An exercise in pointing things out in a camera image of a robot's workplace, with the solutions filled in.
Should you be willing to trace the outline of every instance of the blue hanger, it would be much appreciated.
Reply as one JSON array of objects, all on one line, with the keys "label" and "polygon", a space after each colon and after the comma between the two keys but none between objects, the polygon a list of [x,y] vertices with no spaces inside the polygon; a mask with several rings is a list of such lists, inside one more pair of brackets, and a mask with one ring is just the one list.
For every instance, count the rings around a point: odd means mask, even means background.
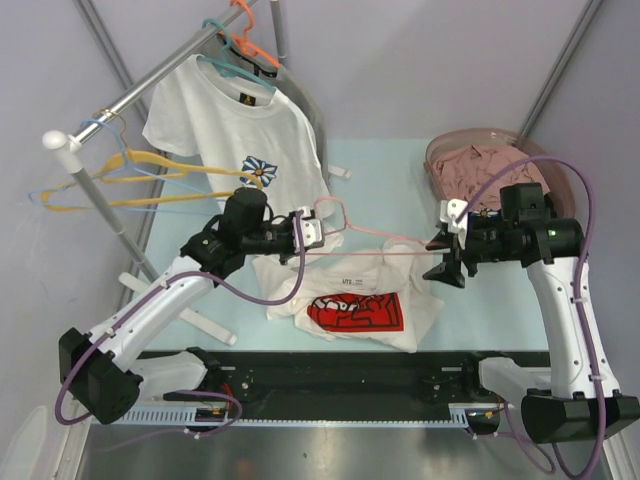
[{"label": "blue hanger", "polygon": [[233,39],[231,38],[231,33],[229,33],[229,30],[227,30],[227,27],[225,27],[220,21],[216,20],[215,18],[207,18],[204,22],[202,22],[202,28],[206,27],[207,25],[215,25],[220,30],[222,30],[222,32],[225,35],[226,44],[220,50],[220,54],[222,56],[222,60],[218,60],[216,58],[207,57],[205,55],[199,55],[198,56],[198,60],[203,60],[205,62],[209,62],[209,63],[213,64],[213,66],[216,67],[216,70],[218,70],[220,75],[225,77],[225,78],[236,77],[238,75],[242,75],[243,77],[246,77],[249,80],[252,80],[257,84],[262,85],[264,88],[269,90],[269,92],[275,93],[276,87],[274,87],[273,85],[270,85],[269,83],[265,82],[262,78],[254,75],[253,73],[247,72],[245,69],[237,67],[236,65],[232,65],[231,63],[229,63],[229,57],[228,57],[227,53],[228,53],[229,49],[231,48],[231,45],[233,43]]}]

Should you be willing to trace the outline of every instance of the metal floor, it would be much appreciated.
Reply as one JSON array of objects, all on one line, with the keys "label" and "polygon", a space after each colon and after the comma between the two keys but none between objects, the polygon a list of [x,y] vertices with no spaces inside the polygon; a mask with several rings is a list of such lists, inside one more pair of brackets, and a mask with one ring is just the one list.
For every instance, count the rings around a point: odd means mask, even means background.
[{"label": "metal floor", "polygon": [[[91,428],[78,479],[91,480],[417,480],[542,479],[511,439],[473,441],[462,430],[420,428],[237,427],[219,437],[156,436],[102,449],[154,431]],[[574,448],[568,463],[584,465]],[[592,477],[609,478],[606,467]]]}]

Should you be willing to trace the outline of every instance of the pink hanger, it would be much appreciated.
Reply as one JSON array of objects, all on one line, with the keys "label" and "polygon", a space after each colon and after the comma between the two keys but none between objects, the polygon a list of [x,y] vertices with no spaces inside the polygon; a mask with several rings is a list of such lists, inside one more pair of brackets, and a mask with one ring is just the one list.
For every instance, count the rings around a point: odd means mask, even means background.
[{"label": "pink hanger", "polygon": [[[417,238],[417,237],[410,237],[407,235],[399,235],[396,233],[387,233],[387,232],[382,232],[380,230],[372,230],[369,228],[362,228],[362,227],[358,227],[356,225],[353,225],[351,222],[349,222],[349,217],[347,216],[347,210],[346,207],[344,206],[344,202],[338,198],[338,197],[322,197],[319,198],[315,201],[315,203],[313,204],[314,209],[318,209],[318,204],[320,202],[323,201],[334,201],[337,202],[340,205],[340,208],[342,209],[342,215],[344,216],[344,226],[342,228],[338,228],[336,230],[331,230],[328,232],[325,232],[325,237],[328,237],[329,235],[334,235],[336,233],[339,232],[344,232],[345,230],[349,229],[349,230],[354,230],[356,232],[361,232],[361,233],[368,233],[370,235],[377,235],[379,237],[385,237],[385,238],[395,238],[396,240],[406,240],[409,242],[416,242],[420,245],[422,245],[423,247],[435,247],[435,246],[445,246],[443,244],[440,244],[438,242],[425,242],[424,240]],[[307,255],[312,255],[312,256],[351,256],[351,255],[442,255],[442,251],[440,252],[397,252],[397,253],[383,253],[383,252],[330,252],[330,253],[317,253],[317,252],[309,252],[307,253]]]}]

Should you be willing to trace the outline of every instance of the orange hanger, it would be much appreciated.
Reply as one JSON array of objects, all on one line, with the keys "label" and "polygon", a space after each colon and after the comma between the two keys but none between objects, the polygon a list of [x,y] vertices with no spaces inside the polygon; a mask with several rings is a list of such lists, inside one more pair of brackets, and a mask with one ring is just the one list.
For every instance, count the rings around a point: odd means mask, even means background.
[{"label": "orange hanger", "polygon": [[260,47],[258,47],[254,43],[251,43],[251,41],[249,40],[249,30],[251,30],[253,28],[253,25],[255,24],[255,20],[253,18],[253,12],[251,11],[251,8],[249,8],[249,5],[247,5],[244,0],[231,0],[230,5],[236,5],[236,4],[244,8],[244,11],[247,12],[247,15],[249,16],[249,25],[244,27],[244,29],[242,30],[243,36],[241,37],[240,35],[236,35],[236,34],[231,35],[231,38],[233,39],[233,41],[236,42],[236,44],[238,45],[238,49],[242,53],[250,57],[255,57],[256,55],[262,55],[271,65],[273,65],[274,67],[279,67],[280,62],[278,62],[278,60],[273,58],[271,55],[269,55],[267,52],[262,50]]}]

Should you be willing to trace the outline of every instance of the table surface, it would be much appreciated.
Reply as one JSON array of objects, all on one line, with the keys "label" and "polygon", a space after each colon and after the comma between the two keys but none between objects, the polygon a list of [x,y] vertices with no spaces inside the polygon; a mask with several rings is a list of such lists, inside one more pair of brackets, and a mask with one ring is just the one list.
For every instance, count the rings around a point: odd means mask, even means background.
[{"label": "table surface", "polygon": [[[359,226],[432,238],[437,232],[436,199],[422,164],[428,139],[334,140],[330,163],[352,171],[350,180],[332,177],[332,195],[343,199],[350,221]],[[195,188],[210,190],[205,175],[190,175]],[[165,184],[163,195],[184,194],[184,188]],[[220,213],[212,200],[161,206],[183,213],[157,214],[146,252],[158,270],[166,269],[191,235]],[[337,251],[379,247],[384,239],[346,232]],[[325,258],[312,266],[336,261]],[[245,267],[229,277],[241,290],[260,296],[254,269]],[[464,290],[434,283],[432,292],[444,302],[435,324],[419,345],[421,351],[548,350],[540,307],[520,264],[480,265]],[[372,340],[337,339],[333,342],[298,330],[293,318],[268,322],[265,308],[240,300],[218,288],[192,308],[238,335],[233,347],[182,320],[171,322],[149,345],[149,350],[176,350],[199,346],[234,351],[396,351]]]}]

